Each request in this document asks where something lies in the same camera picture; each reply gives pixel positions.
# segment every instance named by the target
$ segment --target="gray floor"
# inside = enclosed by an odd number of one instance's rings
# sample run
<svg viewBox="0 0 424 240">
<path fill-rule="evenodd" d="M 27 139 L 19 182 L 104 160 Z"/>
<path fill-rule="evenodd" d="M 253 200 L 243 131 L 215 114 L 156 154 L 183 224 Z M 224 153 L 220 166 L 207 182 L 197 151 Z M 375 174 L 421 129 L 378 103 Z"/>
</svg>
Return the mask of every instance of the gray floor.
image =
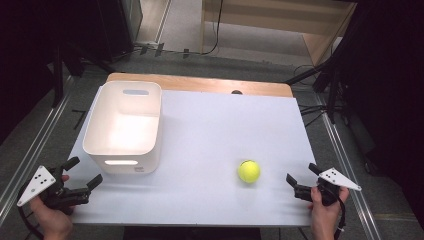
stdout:
<svg viewBox="0 0 424 240">
<path fill-rule="evenodd" d="M 171 7 L 178 7 L 176 5 L 178 0 L 173 0 L 172 2 Z M 169 27 L 169 25 L 165 25 L 161 38 L 161 41 L 165 42 L 165 49 L 166 47 L 170 50 L 178 50 L 177 48 L 194 49 L 195 41 L 191 45 L 185 45 L 186 42 L 182 41 L 183 37 L 176 37 L 171 32 L 167 33 L 167 31 L 170 31 L 166 29 L 167 26 Z M 237 49 L 239 45 L 234 46 L 232 42 L 232 39 L 237 39 L 237 36 L 231 36 L 231 32 L 231 30 L 220 32 L 220 36 L 226 39 L 226 41 L 220 42 L 224 45 L 220 47 L 219 53 L 224 55 L 190 56 L 187 59 L 183 59 L 181 55 L 173 53 L 163 53 L 160 57 L 154 57 L 154 52 L 149 51 L 145 55 L 134 53 L 126 56 L 112 66 L 119 72 L 128 73 L 157 73 L 248 81 L 283 82 L 293 76 L 297 66 L 310 64 L 310 60 L 305 55 L 304 43 L 295 33 L 287 33 L 287 35 L 293 38 L 286 42 L 290 42 L 290 44 L 296 46 L 284 45 L 284 41 L 281 43 L 281 46 L 276 46 L 274 44 L 275 41 L 267 43 L 268 45 L 272 44 L 275 49 L 279 49 L 276 52 L 280 53 L 280 59 L 282 60 L 275 60 L 277 58 L 273 58 L 272 54 L 268 54 L 268 51 L 256 48 L 259 45 L 256 41 L 259 40 L 244 43 L 246 45 L 243 45 L 243 48 Z M 262 35 L 257 33 L 246 34 L 251 34 L 252 36 Z M 267 39 L 272 39 L 271 35 L 271 32 L 267 32 Z M 262 51 L 263 55 L 259 58 L 252 59 L 251 52 L 246 52 L 243 49 L 258 49 L 257 52 Z M 107 78 L 107 75 L 96 66 L 88 65 L 86 68 L 87 70 L 81 79 L 74 78 L 75 84 L 69 96 L 69 101 L 55 128 L 51 132 L 50 137 L 44 144 L 40 155 L 35 156 L 36 165 L 54 166 L 66 160 L 69 155 L 80 126 L 77 126 L 76 129 L 74 128 L 81 116 L 80 113 L 73 112 L 72 110 L 87 110 L 98 86 L 102 85 Z M 297 69 L 296 74 L 307 69 L 307 66 Z M 317 105 L 317 96 L 310 87 L 313 81 L 314 78 L 311 77 L 292 87 L 294 96 L 297 98 L 299 104 Z M 0 189 L 2 194 L 6 190 L 9 181 L 12 179 L 22 159 L 25 159 L 25 154 L 36 137 L 38 130 L 48 117 L 51 111 L 50 104 L 52 103 L 52 99 L 53 94 L 49 93 L 0 146 Z M 315 116 L 314 114 L 305 116 L 305 123 L 312 120 Z M 331 138 L 328 135 L 324 117 L 318 118 L 317 121 L 306 128 L 308 137 L 318 165 L 322 168 L 334 166 L 340 169 L 339 159 L 335 153 Z M 358 151 L 352 133 L 344 126 L 338 116 L 336 116 L 336 128 L 349 157 L 349 162 L 354 169 L 358 183 L 363 187 L 365 199 L 376 219 L 381 239 L 424 239 L 423 230 L 414 218 L 399 186 L 389 178 L 373 177 L 366 173 L 363 165 L 363 156 Z M 357 206 L 355 206 L 352 198 L 349 198 L 347 202 L 347 212 L 346 232 L 342 234 L 341 239 L 367 239 L 366 231 L 358 215 Z M 304 227 L 302 230 L 309 239 L 312 239 L 309 228 Z M 116 240 L 122 238 L 122 232 L 123 228 L 119 226 L 77 225 L 75 226 L 72 239 Z M 24 239 L 27 233 L 28 231 L 17 215 L 16 208 L 12 207 L 0 228 L 0 239 Z M 261 229 L 261 233 L 263 239 L 304 239 L 297 228 L 263 228 Z"/>
<path fill-rule="evenodd" d="M 217 18 L 219 2 L 216 2 Z M 202 1 L 172 0 L 158 43 L 163 43 L 165 50 L 172 51 L 189 49 L 191 52 L 199 52 L 201 46 L 203 52 L 211 50 L 216 42 L 218 26 L 216 23 L 205 23 L 202 44 L 201 8 Z M 149 23 L 142 23 L 143 29 L 149 26 Z M 219 45 L 210 56 L 292 66 L 311 64 L 300 33 L 231 24 L 220 24 Z"/>
</svg>

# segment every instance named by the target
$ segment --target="wooden table edge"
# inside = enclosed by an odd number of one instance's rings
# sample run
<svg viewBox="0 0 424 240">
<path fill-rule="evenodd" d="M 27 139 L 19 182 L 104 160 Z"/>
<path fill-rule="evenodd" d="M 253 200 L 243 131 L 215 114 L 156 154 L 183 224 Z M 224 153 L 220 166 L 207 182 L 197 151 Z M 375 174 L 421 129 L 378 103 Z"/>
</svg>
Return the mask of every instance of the wooden table edge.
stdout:
<svg viewBox="0 0 424 240">
<path fill-rule="evenodd" d="M 238 90 L 246 95 L 293 97 L 290 86 L 284 83 L 132 73 L 112 73 L 106 80 L 110 81 L 155 82 L 164 90 L 215 93 L 232 93 Z"/>
</svg>

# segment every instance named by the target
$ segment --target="wooden board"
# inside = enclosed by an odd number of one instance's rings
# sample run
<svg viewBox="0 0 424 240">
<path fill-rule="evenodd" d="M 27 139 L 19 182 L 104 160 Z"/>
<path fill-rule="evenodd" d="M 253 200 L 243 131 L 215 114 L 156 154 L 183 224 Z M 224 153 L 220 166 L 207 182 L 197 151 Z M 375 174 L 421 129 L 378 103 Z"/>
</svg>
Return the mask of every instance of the wooden board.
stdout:
<svg viewBox="0 0 424 240">
<path fill-rule="evenodd" d="M 107 81 L 116 80 L 155 82 L 164 90 L 215 93 L 231 93 L 234 90 L 239 90 L 246 95 L 293 97 L 290 86 L 283 83 L 127 73 L 112 73 L 107 79 Z"/>
<path fill-rule="evenodd" d="M 340 19 L 337 21 L 339 25 L 328 25 L 321 29 L 321 34 L 303 33 L 303 40 L 305 41 L 314 66 L 324 61 L 325 53 L 330 51 L 331 45 L 337 37 L 343 36 L 350 22 L 350 18 L 355 11 L 355 7 L 356 4 L 350 4 L 346 5 L 344 9 L 340 9 L 344 14 L 339 16 Z"/>
<path fill-rule="evenodd" d="M 221 23 L 277 30 L 327 34 L 340 28 L 354 4 L 328 0 L 226 0 Z M 203 0 L 204 21 L 218 20 L 220 1 Z"/>
</svg>

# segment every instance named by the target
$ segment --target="human hand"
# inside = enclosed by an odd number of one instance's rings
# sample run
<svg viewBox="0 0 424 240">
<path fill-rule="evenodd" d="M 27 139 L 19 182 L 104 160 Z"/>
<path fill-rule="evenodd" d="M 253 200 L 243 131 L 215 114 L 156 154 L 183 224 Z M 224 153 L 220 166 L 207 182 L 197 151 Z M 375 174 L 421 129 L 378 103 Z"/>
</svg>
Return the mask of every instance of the human hand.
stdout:
<svg viewBox="0 0 424 240">
<path fill-rule="evenodd" d="M 63 181 L 69 179 L 68 175 L 62 176 Z M 31 210 L 44 230 L 44 240 L 65 240 L 72 232 L 71 218 L 62 211 L 53 210 L 44 205 L 39 196 L 30 201 Z"/>
<path fill-rule="evenodd" d="M 340 187 L 339 197 L 342 202 L 346 202 L 349 196 L 349 190 L 345 187 Z M 337 201 L 330 206 L 322 205 L 322 195 L 318 187 L 311 188 L 312 204 L 309 206 L 312 209 L 312 235 L 314 240 L 333 240 L 334 226 L 340 212 L 340 203 Z"/>
</svg>

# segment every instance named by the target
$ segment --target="black curtain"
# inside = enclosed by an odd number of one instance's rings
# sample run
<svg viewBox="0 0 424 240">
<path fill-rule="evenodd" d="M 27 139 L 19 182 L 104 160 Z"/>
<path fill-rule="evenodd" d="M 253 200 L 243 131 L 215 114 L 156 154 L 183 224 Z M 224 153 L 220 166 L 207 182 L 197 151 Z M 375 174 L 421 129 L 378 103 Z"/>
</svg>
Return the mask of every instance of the black curtain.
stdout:
<svg viewBox="0 0 424 240">
<path fill-rule="evenodd" d="M 22 1 L 0 4 L 0 144 L 53 86 L 47 34 Z"/>
<path fill-rule="evenodd" d="M 357 15 L 372 6 L 338 66 L 344 97 L 376 144 L 368 159 L 402 187 L 424 228 L 424 3 L 374 1 Z"/>
</svg>

